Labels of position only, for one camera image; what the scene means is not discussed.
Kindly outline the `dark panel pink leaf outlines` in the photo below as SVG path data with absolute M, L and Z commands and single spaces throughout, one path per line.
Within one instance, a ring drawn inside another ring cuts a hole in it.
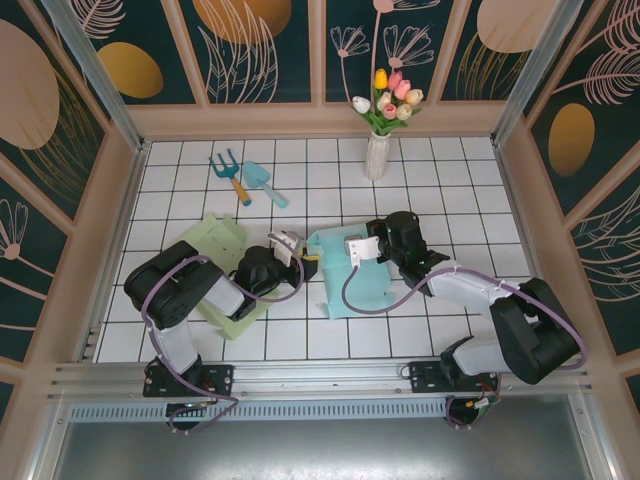
M 640 141 L 577 204 L 571 238 L 616 356 L 640 349 Z

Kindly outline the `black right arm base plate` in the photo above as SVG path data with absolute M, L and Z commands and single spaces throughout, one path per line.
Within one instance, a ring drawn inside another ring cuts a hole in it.
M 413 393 L 473 394 L 498 390 L 498 377 L 483 373 L 469 376 L 455 364 L 427 360 L 408 364 L 408 378 Z

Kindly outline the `long aluminium rail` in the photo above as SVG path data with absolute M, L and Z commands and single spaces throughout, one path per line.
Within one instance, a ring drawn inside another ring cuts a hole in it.
M 406 359 L 239 361 L 232 395 L 240 400 L 382 399 L 411 394 Z M 141 401 L 142 363 L 59 364 L 50 401 Z

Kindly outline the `aluminium frame post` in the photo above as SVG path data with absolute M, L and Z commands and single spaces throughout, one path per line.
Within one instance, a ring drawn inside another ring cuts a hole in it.
M 559 0 L 554 8 L 491 133 L 492 145 L 496 149 L 501 148 L 508 140 L 564 38 L 575 23 L 583 3 L 584 0 Z
M 93 45 L 106 40 L 126 17 L 124 0 L 38 0 L 52 29 L 85 85 L 97 98 L 126 143 L 139 152 L 142 137 Z

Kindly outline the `dark panel huge pink disc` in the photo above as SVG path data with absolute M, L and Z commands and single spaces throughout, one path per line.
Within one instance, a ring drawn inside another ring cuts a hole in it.
M 0 191 L 75 228 L 107 131 L 21 0 L 0 0 Z

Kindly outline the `dark panel gold circle leaves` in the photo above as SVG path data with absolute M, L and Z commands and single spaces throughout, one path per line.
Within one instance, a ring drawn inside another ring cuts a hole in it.
M 308 0 L 178 0 L 211 104 L 311 101 Z

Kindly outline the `tulip bouquet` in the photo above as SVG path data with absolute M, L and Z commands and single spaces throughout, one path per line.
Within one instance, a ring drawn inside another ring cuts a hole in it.
M 393 130 L 406 127 L 407 121 L 422 110 L 420 103 L 424 99 L 423 90 L 414 88 L 399 70 L 391 74 L 385 69 L 376 70 L 372 95 L 372 99 L 354 96 L 351 108 L 379 137 L 387 137 Z

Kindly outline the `dark panel pink flower stems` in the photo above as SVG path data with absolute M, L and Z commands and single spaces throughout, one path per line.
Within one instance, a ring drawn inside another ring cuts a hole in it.
M 452 0 L 327 0 L 325 100 L 369 96 L 370 74 L 402 72 L 428 90 Z

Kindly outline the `white ribbed vase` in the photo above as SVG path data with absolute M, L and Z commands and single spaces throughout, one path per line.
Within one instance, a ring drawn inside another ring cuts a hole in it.
M 390 149 L 390 136 L 371 134 L 367 144 L 365 176 L 372 182 L 379 181 L 385 173 Z

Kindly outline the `dark panel gold oval feathers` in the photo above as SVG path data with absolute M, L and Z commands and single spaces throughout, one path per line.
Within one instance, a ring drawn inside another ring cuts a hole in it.
M 607 0 L 531 134 L 564 214 L 640 141 L 640 0 Z

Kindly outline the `aluminium table side rail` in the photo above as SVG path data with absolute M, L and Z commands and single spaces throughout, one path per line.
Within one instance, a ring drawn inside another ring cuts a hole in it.
M 579 350 L 573 325 L 546 282 L 533 277 L 502 289 L 510 294 L 496 300 L 490 313 L 505 359 L 549 369 Z
M 90 350 L 89 358 L 93 357 L 92 348 L 95 347 L 96 338 L 100 336 L 102 323 L 107 315 L 111 290 L 120 267 L 121 254 L 128 237 L 129 224 L 149 151 L 150 143 L 144 141 L 132 158 L 131 169 L 115 213 L 115 223 L 108 238 L 106 253 L 101 261 L 89 305 L 81 324 L 79 338 L 71 356 L 72 363 L 84 362 L 87 350 Z

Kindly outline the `light blue cloth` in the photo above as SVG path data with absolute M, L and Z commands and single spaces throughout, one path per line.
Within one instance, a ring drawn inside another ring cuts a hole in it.
M 317 230 L 307 240 L 308 253 L 319 257 L 319 270 L 327 295 L 326 310 L 330 319 L 361 316 L 344 305 L 342 286 L 352 273 L 349 242 L 369 237 L 364 224 Z M 357 274 L 347 288 L 347 300 L 363 310 L 387 308 L 395 302 L 389 293 L 391 277 L 385 263 L 363 259 Z

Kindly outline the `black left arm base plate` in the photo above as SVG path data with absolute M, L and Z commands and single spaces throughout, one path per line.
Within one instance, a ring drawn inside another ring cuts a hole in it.
M 166 367 L 157 361 L 147 365 L 144 373 L 142 395 L 146 398 L 202 397 L 202 394 L 196 393 L 178 382 Z M 196 364 L 186 371 L 183 377 L 199 389 L 208 390 L 217 395 L 230 396 L 234 367 L 232 365 Z

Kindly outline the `grey metal plate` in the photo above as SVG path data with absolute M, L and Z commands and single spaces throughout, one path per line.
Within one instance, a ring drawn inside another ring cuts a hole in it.
M 592 480 L 572 436 L 454 430 L 439 419 L 73 424 L 54 480 Z

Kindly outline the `dark panel white flower outline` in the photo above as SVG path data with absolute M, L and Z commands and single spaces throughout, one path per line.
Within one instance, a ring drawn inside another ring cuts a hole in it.
M 0 178 L 0 357 L 23 363 L 67 235 Z

